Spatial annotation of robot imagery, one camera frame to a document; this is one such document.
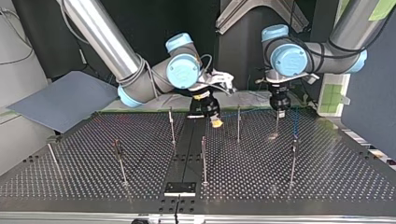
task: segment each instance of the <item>sticker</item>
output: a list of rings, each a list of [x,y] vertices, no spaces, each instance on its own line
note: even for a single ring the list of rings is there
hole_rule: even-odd
[[[385,19],[395,5],[396,0],[379,0],[369,21],[380,21]]]

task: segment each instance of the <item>cable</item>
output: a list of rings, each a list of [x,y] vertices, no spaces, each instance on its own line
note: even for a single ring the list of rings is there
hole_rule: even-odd
[[[3,18],[5,20],[5,22],[7,23],[7,25],[14,31],[14,33],[18,36],[18,38],[29,48],[32,47],[32,45],[29,43],[29,40],[27,38],[27,36],[25,36],[25,39],[22,38],[22,36],[20,35],[20,33],[17,31],[17,29],[15,28],[15,26],[12,24],[12,22],[7,18],[7,13],[11,14],[13,17],[15,17],[18,21],[20,21],[20,17],[17,15],[17,13],[15,13],[12,10],[9,10],[7,8],[4,7],[0,7],[0,12],[2,12]]]
[[[229,92],[227,92],[226,90],[224,90],[222,87],[218,87],[216,85],[210,84],[210,83],[205,83],[205,82],[197,82],[198,84],[204,84],[204,85],[208,85],[210,87],[213,87],[215,89],[218,89],[219,91],[223,91],[225,92],[227,95],[231,95]]]
[[[293,27],[293,15],[295,8],[296,8],[296,0],[293,0],[293,5],[291,6],[291,13],[290,13],[290,22],[289,22],[290,28]]]
[[[26,55],[25,57],[23,57],[23,58],[21,58],[21,59],[18,59],[18,60],[15,60],[15,61],[13,61],[13,62],[0,63],[0,65],[6,65],[6,64],[11,64],[11,63],[19,63],[19,62],[21,62],[21,61],[24,61],[24,60],[28,59],[32,54],[33,54],[33,49],[30,49],[29,54]]]
[[[67,28],[69,29],[70,33],[73,34],[73,36],[75,36],[77,39],[79,39],[82,43],[90,45],[90,43],[83,39],[81,36],[79,36],[72,28],[72,26],[70,25],[69,21],[66,18],[66,13],[65,13],[65,6],[64,6],[64,0],[61,0],[61,12],[62,12],[62,17],[64,18],[64,23],[66,23]]]
[[[206,70],[209,68],[210,64],[212,64],[213,57],[212,57],[212,55],[210,55],[210,54],[204,54],[204,55],[201,56],[201,60],[202,60],[203,58],[205,58],[205,57],[208,57],[208,58],[209,58],[209,62],[207,62],[207,65],[206,65],[206,67],[205,67],[205,71],[206,71]]]

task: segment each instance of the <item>black cable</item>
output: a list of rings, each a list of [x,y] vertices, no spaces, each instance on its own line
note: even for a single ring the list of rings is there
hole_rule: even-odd
[[[176,204],[176,209],[175,209],[175,223],[178,224],[178,218],[177,218],[177,209],[178,209],[178,202],[180,200],[180,195],[177,198],[177,204]]]
[[[294,15],[294,10],[296,8],[296,0],[293,0],[293,5],[291,6],[291,13],[290,13],[290,28],[293,28],[293,15]]]
[[[22,62],[22,61],[24,61],[24,60],[30,58],[30,56],[32,56],[32,54],[33,54],[33,48],[30,49],[29,54],[26,55],[25,57],[23,57],[23,58],[21,58],[21,59],[18,59],[18,60],[15,60],[15,61],[12,61],[12,62],[0,63],[0,65],[6,65],[6,64],[12,64],[12,63],[19,63],[19,62]]]
[[[319,43],[319,45],[320,45],[320,52],[323,55],[325,53],[325,48],[322,43]],[[314,73],[318,72],[323,64],[324,64],[324,57],[320,57],[320,62],[319,62],[318,68],[315,69]]]

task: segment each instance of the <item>silver robot arm segment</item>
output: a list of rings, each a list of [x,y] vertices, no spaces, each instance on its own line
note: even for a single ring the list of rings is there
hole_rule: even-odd
[[[365,44],[382,21],[370,17],[380,0],[351,0],[327,43],[303,43],[289,37],[289,28],[275,25],[262,31],[266,65],[274,68],[267,81],[281,83],[313,73],[359,72],[367,59]]]
[[[202,67],[188,34],[176,35],[168,40],[165,46],[170,58],[151,68],[133,51],[99,0],[58,2],[114,74],[120,83],[120,99],[130,107],[142,105],[173,88],[188,89],[193,94],[197,92],[200,100],[208,96],[199,90],[205,92],[208,86],[215,83],[223,85],[227,89],[225,91],[233,89],[230,74],[218,72],[213,78]],[[218,112],[209,113],[209,117],[212,121],[219,120],[219,108],[213,107],[213,110]]]

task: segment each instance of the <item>perforated metal surface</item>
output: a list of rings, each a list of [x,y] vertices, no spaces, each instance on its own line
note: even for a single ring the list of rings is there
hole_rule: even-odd
[[[178,154],[199,156],[205,136],[205,187],[200,180],[202,160],[175,160],[167,113],[103,114],[54,147],[59,170],[43,150],[38,158],[33,155],[2,175],[0,213],[142,215],[177,210],[210,216],[396,217],[396,173],[326,119],[310,110],[299,113],[301,149],[291,187],[292,111],[280,121],[276,139],[271,139],[274,111],[243,113],[239,145],[235,112],[223,113],[219,129],[206,120],[185,122],[184,114],[174,113]],[[126,150],[128,188],[122,185],[120,165],[111,151],[115,138]],[[164,186],[175,176],[196,182],[197,196],[179,203],[164,198]]]
[[[395,201],[394,182],[365,159],[365,152],[361,155],[329,121],[305,110],[299,116],[301,149],[290,186],[293,118],[282,119],[278,137],[271,139],[276,131],[274,111],[242,114],[240,144],[234,112],[225,118],[222,129],[212,129],[208,122],[209,185],[201,187],[201,199],[223,203]]]
[[[178,139],[184,115],[174,113]],[[122,185],[120,163],[112,143],[121,141],[130,186]],[[41,200],[158,200],[174,155],[167,113],[102,114],[54,147],[59,169],[49,152],[0,186],[0,197]]]

